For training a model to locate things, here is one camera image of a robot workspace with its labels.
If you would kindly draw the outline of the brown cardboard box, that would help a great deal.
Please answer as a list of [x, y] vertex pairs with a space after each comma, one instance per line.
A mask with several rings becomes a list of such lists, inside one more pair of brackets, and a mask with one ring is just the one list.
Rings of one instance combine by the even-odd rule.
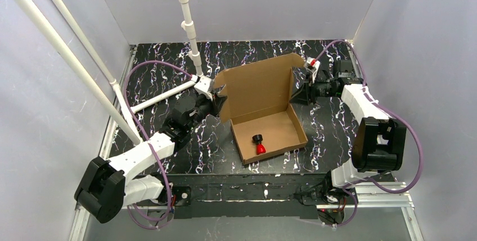
[[[295, 86], [294, 67], [304, 59], [289, 53], [219, 72], [214, 87], [228, 98], [220, 120], [231, 123], [231, 130], [244, 165], [281, 155], [306, 146], [308, 138], [290, 104]], [[257, 155], [252, 141], [261, 134], [266, 149]]]

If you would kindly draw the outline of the red emergency stop button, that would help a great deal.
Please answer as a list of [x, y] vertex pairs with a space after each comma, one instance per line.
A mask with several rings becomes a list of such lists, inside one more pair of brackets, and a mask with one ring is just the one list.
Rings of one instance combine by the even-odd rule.
[[266, 149], [264, 145], [262, 144], [263, 142], [263, 136], [261, 134], [254, 135], [252, 137], [252, 141], [254, 145], [256, 146], [256, 154], [261, 155], [266, 153]]

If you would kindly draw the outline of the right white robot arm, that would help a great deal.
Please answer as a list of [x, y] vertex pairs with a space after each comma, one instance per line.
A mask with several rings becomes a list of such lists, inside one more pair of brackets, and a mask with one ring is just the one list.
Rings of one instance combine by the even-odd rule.
[[305, 81], [291, 95], [291, 103], [310, 105], [319, 97], [338, 97], [359, 122], [350, 159], [328, 171], [320, 184], [298, 193], [302, 200], [320, 198], [341, 205], [346, 201], [346, 191], [357, 182], [400, 169], [407, 127], [377, 107], [363, 78], [353, 76], [350, 60], [339, 62], [333, 73], [321, 69], [320, 62], [311, 57], [304, 67]]

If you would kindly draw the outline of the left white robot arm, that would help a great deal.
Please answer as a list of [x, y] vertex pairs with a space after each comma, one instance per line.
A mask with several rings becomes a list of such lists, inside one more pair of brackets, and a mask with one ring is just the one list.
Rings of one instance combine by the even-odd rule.
[[138, 174], [182, 149], [198, 124], [209, 115], [219, 116], [226, 100], [226, 95], [216, 92], [211, 97], [204, 94], [181, 97], [159, 132], [150, 139], [107, 160], [92, 159], [74, 199], [102, 224], [112, 220], [125, 206], [160, 199], [162, 195], [171, 208], [172, 190], [167, 176], [138, 178]]

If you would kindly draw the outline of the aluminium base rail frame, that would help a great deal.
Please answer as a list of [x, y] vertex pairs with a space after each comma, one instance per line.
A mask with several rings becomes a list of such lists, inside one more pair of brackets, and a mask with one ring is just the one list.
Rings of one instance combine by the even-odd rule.
[[[293, 93], [295, 93], [300, 85], [304, 83], [307, 71], [303, 65], [294, 67], [293, 73], [296, 80], [293, 88]], [[135, 144], [132, 148], [145, 142], [155, 133], [159, 132], [166, 117], [175, 107], [177, 100], [181, 97], [199, 95], [194, 89], [195, 82], [191, 80], [191, 76], [192, 74], [186, 74], [186, 82], [184, 84], [138, 105], [135, 105], [132, 100], [132, 91], [129, 90], [127, 85], [123, 86], [121, 91], [123, 93], [124, 101], [120, 104], [120, 108], [127, 116], [127, 124], [136, 130], [136, 134], [139, 137], [139, 143]], [[407, 136], [412, 136], [415, 141], [419, 140], [417, 133], [408, 122], [380, 105], [377, 100], [376, 103], [379, 109], [383, 110], [390, 117], [401, 121], [407, 127], [406, 138]], [[140, 204], [161, 206], [164, 210], [162, 216], [143, 215], [143, 218], [149, 221], [147, 228], [151, 230], [156, 230], [159, 227], [166, 225], [171, 217], [185, 218], [191, 213], [193, 208], [197, 208], [200, 214], [206, 215], [207, 210], [205, 209], [205, 206], [207, 204], [214, 206], [224, 205], [226, 207], [235, 204], [238, 206], [238, 212], [245, 216], [251, 216], [254, 214], [261, 216], [264, 215], [265, 212], [263, 210], [257, 209], [259, 203], [272, 205], [295, 202], [301, 207], [329, 204], [333, 206], [335, 212], [341, 212], [346, 207], [358, 206], [359, 201], [356, 187], [359, 184], [372, 183], [376, 185], [378, 191], [389, 194], [403, 194], [408, 192], [411, 187], [415, 186], [421, 176], [421, 170], [418, 170], [410, 184], [400, 189], [393, 189], [377, 182], [377, 177], [383, 174], [380, 173], [354, 184], [350, 190], [346, 191], [347, 197], [345, 203], [339, 205], [337, 203], [326, 203], [320, 198], [315, 200], [310, 198], [302, 200], [301, 196], [298, 194], [301, 189], [320, 184], [326, 174], [317, 178], [296, 175], [292, 177], [290, 181], [275, 181], [273, 177], [265, 177], [264, 175], [239, 175], [233, 173], [230, 175], [198, 176], [167, 173], [164, 164], [168, 159], [182, 151], [197, 151], [199, 154], [203, 154], [209, 147], [212, 136], [218, 133], [225, 133], [226, 135], [227, 144], [224, 147], [224, 152], [227, 155], [237, 155], [238, 163], [241, 166], [251, 164], [244, 165], [242, 163], [231, 130], [231, 123], [229, 121], [225, 123], [221, 122], [220, 116], [214, 117], [209, 115], [192, 130], [189, 142], [186, 143], [182, 149], [174, 152], [171, 156], [162, 159], [160, 163], [155, 163], [146, 168], [137, 176], [138, 178], [143, 178], [148, 175], [154, 175], [157, 177], [166, 175], [172, 190], [172, 207], [168, 208], [166, 196], [162, 195], [160, 199], [144, 200], [123, 208], [129, 208], [132, 211], [136, 211], [139, 209]]]

